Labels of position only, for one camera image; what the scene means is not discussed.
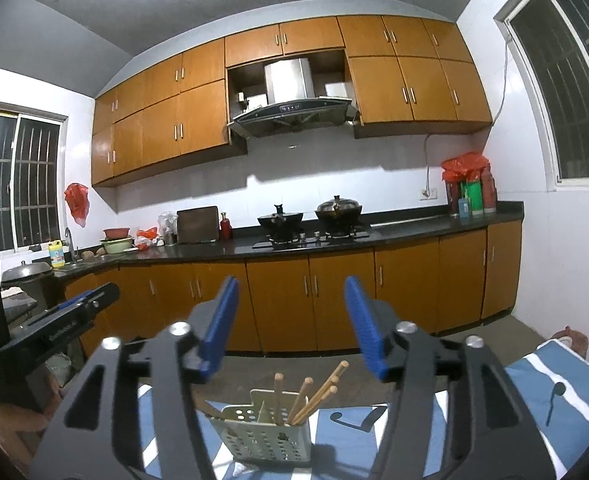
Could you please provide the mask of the person's left hand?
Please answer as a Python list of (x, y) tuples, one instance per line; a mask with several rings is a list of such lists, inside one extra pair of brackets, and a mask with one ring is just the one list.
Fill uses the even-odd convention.
[(0, 450), (27, 477), (50, 418), (14, 404), (0, 403)]

